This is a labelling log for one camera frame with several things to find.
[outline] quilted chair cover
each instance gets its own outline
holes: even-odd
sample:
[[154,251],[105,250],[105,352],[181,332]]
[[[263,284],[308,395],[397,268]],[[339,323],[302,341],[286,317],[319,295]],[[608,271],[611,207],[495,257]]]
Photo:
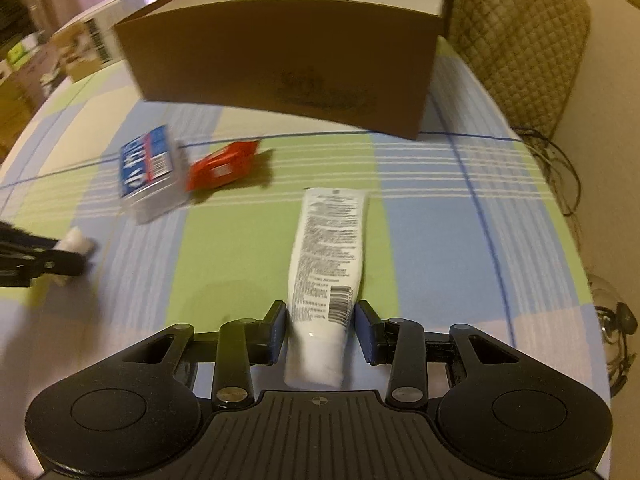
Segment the quilted chair cover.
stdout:
[[448,39],[511,126],[551,136],[590,18],[586,0],[454,0]]

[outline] tablecloth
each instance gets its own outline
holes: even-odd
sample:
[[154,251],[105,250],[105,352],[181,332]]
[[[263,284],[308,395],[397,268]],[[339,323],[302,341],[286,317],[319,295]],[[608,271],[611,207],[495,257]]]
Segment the tablecloth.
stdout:
[[[121,145],[168,124],[189,160],[261,137],[252,175],[138,226],[120,209]],[[360,296],[426,330],[471,323],[609,400],[588,283],[564,219],[520,139],[445,43],[418,141],[241,108],[145,102],[124,62],[57,92],[0,168],[0,217],[97,244],[85,276],[0,289],[0,456],[39,466],[24,413],[47,385],[174,322],[261,318],[287,296],[303,190],[366,189]],[[201,367],[196,393],[210,393]],[[282,366],[254,367],[256,389]],[[344,388],[385,389],[353,339]],[[601,471],[608,470],[608,455]]]

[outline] transparent plastic object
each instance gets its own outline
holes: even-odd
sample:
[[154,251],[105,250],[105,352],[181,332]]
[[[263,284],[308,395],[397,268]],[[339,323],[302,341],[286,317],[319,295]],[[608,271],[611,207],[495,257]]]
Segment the transparent plastic object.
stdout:
[[120,203],[138,224],[184,204],[187,170],[166,126],[133,139],[120,149]]

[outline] red package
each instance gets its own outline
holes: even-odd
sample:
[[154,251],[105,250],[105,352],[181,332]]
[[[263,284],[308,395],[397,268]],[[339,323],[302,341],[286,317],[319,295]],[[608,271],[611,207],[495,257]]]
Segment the red package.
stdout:
[[247,176],[257,148],[257,140],[232,142],[193,163],[189,168],[187,190],[213,189]]

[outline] ribbed black surface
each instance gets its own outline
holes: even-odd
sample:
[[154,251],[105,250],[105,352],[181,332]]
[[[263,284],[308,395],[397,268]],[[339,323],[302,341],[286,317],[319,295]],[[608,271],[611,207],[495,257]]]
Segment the ribbed black surface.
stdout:
[[143,478],[171,480],[488,480],[449,453],[425,418],[373,392],[267,392],[220,413],[176,462]]

